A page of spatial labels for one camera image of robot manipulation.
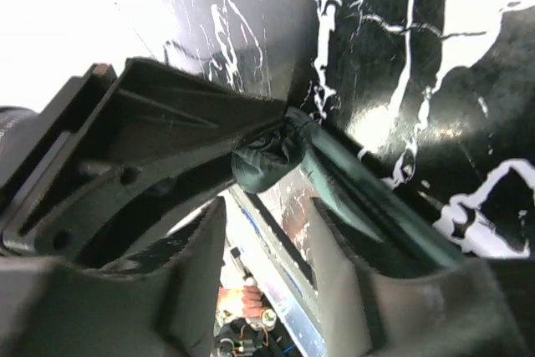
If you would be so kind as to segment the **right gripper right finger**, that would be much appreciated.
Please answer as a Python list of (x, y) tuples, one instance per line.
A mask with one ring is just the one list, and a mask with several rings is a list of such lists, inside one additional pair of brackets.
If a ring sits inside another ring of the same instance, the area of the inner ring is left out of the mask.
[(461, 356), (461, 254), (422, 224), (402, 249), (341, 222), (317, 197), (308, 238), (328, 356)]

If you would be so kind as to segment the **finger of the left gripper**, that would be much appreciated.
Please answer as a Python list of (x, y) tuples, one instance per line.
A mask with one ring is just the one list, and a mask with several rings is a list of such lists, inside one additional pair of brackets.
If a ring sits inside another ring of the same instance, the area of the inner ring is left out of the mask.
[(228, 152), (280, 126), (286, 109), (278, 99), (239, 94), (149, 59), (131, 59), (110, 98), (109, 153)]

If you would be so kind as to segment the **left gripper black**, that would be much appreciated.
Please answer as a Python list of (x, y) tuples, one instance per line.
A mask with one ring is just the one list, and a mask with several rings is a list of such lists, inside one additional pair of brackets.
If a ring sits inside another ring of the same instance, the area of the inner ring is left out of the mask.
[[(1, 254), (96, 264), (144, 247), (233, 182), (231, 154), (278, 122), (171, 135), (166, 155), (114, 155), (124, 81), (108, 64), (70, 78), (43, 112), (1, 111)], [(172, 145), (171, 140), (178, 140)]]

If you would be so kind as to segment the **dark green fern tie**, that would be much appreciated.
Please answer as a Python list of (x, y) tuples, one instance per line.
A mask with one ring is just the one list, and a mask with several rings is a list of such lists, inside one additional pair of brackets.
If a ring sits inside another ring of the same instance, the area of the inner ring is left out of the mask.
[(407, 206), (343, 142), (301, 110), (290, 108), (281, 128), (235, 150), (232, 173), (246, 192), (263, 193), (300, 167), (342, 222), (384, 244), (441, 267), (461, 252)]

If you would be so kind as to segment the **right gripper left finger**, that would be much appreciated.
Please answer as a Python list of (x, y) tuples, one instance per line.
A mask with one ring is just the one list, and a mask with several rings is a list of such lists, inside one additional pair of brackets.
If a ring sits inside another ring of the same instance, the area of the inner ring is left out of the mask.
[(226, 218), (218, 196), (179, 231), (95, 270), (99, 302), (79, 355), (210, 355)]

